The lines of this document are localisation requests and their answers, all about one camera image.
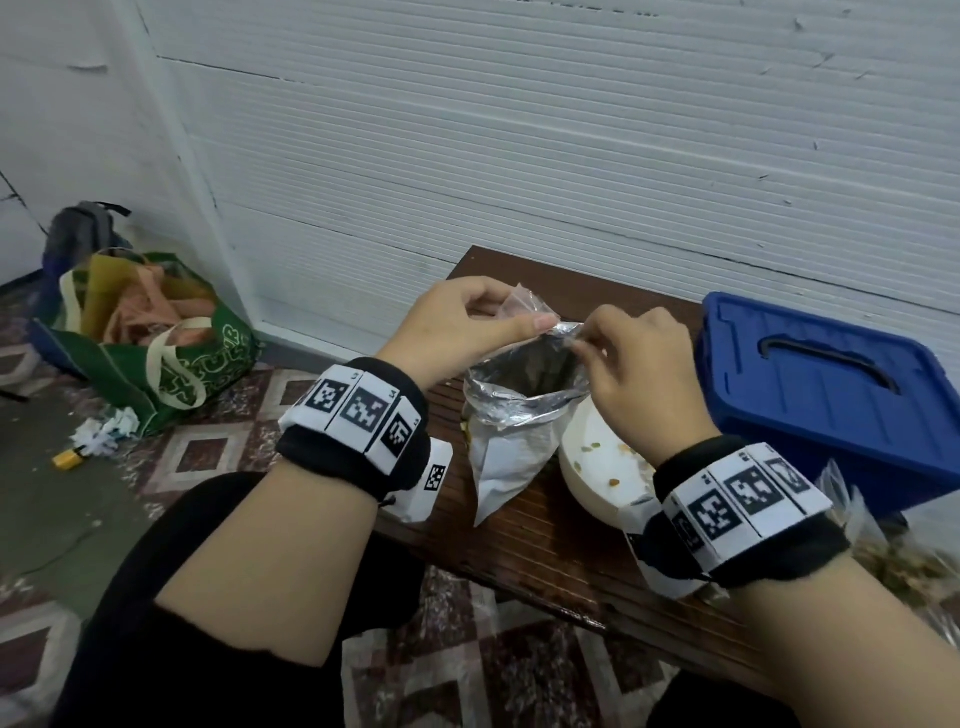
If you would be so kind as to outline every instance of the blue plastic box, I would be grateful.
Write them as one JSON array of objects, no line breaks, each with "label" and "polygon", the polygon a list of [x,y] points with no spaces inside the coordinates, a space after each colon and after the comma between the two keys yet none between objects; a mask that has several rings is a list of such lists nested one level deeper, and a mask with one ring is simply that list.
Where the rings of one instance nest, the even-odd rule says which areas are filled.
[{"label": "blue plastic box", "polygon": [[927,347],[725,293],[704,309],[697,372],[721,431],[811,480],[834,458],[877,517],[960,489],[960,398]]}]

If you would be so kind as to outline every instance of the white wall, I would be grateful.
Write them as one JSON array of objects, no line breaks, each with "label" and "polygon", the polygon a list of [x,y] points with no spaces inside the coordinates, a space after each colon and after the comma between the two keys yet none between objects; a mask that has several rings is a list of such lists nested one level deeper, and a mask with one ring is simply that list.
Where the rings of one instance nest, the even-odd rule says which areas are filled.
[{"label": "white wall", "polygon": [[136,2],[270,325],[371,351],[477,243],[960,380],[952,0]]},{"label": "white wall", "polygon": [[[215,247],[190,244],[209,231],[113,10],[107,0],[0,0],[0,172],[44,227],[80,200],[129,207],[141,236],[184,255],[237,303]],[[39,267],[43,234],[28,243],[22,215],[0,207],[0,278],[13,278],[14,263],[19,275]]]}]

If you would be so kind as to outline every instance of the orange cloth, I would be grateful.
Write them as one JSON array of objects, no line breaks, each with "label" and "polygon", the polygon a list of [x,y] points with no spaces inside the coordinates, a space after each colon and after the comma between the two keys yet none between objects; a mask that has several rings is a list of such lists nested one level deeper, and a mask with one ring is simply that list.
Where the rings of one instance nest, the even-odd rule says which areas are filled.
[{"label": "orange cloth", "polygon": [[[163,331],[184,319],[213,315],[217,307],[213,301],[199,298],[169,300],[163,294],[163,277],[163,268],[158,265],[136,265],[136,280],[123,289],[107,322],[105,344],[150,346],[150,342]],[[167,343],[174,347],[201,344],[211,331],[210,328],[178,330]]]}]

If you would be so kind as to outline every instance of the silver foil pouch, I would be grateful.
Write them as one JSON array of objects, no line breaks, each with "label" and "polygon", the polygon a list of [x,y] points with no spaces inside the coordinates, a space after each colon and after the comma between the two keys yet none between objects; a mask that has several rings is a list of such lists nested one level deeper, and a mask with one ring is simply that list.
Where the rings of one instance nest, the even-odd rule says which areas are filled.
[{"label": "silver foil pouch", "polygon": [[497,352],[464,376],[470,466],[479,525],[520,494],[553,457],[589,392],[587,372],[567,346],[581,324],[561,322]]}]

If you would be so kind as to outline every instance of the left hand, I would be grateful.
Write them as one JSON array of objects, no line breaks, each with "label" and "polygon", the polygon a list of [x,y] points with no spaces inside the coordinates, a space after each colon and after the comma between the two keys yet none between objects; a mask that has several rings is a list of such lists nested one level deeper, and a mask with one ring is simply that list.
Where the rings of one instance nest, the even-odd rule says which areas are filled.
[{"label": "left hand", "polygon": [[544,313],[495,320],[493,315],[513,290],[482,276],[443,280],[417,299],[376,358],[426,390],[487,354],[539,336],[560,322]]}]

